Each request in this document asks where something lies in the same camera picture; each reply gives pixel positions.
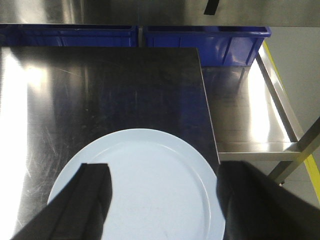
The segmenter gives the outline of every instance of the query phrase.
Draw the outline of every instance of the blue plastic bin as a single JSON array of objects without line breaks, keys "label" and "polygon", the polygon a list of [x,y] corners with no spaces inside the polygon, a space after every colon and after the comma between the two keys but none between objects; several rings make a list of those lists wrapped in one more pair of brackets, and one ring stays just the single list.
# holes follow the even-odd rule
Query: blue plastic bin
[{"label": "blue plastic bin", "polygon": [[251,66],[269,27],[253,26],[148,26],[147,47],[197,48],[202,67]]},{"label": "blue plastic bin", "polygon": [[0,46],[17,46],[19,37],[17,25],[0,24]]},{"label": "blue plastic bin", "polygon": [[136,26],[30,25],[19,26],[22,46],[136,47]]}]

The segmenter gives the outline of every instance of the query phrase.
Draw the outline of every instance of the stainless steel table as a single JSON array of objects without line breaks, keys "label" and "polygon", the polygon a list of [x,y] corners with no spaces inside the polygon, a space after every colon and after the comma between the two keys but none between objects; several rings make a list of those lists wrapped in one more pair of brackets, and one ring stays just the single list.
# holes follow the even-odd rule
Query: stainless steel table
[{"label": "stainless steel table", "polygon": [[47,204],[72,156],[106,134],[165,131],[218,166],[195,48],[2,47],[0,76],[1,239]]}]

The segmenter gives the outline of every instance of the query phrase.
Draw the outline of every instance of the stainless steel shelf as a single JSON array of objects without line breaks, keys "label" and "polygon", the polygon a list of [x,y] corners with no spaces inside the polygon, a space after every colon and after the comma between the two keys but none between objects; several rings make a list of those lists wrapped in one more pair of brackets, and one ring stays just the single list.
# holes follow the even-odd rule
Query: stainless steel shelf
[{"label": "stainless steel shelf", "polygon": [[320,145],[320,118],[303,133],[263,47],[251,67],[202,71],[220,161],[280,162],[281,183]]}]

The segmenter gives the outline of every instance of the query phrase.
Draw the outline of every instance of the white plate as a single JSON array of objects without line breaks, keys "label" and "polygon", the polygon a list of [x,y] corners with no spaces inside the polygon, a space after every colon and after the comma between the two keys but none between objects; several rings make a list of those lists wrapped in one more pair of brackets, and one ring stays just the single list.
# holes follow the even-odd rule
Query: white plate
[{"label": "white plate", "polygon": [[81,163],[108,163],[113,196],[103,240],[221,240],[217,178],[197,150],[152,129],[103,136],[79,151],[54,183],[51,201]]}]

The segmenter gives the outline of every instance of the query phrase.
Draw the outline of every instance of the floor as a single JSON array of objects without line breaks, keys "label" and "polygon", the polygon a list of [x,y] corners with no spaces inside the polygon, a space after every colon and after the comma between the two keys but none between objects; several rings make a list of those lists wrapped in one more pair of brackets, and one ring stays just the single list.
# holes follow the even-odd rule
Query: floor
[{"label": "floor", "polygon": [[[320,28],[272,27],[271,30],[272,36],[266,41],[267,45],[291,106],[303,131],[306,131],[320,116]],[[320,148],[313,157],[319,168]],[[254,164],[267,174],[274,163]],[[283,187],[320,208],[304,164],[286,179]]]}]

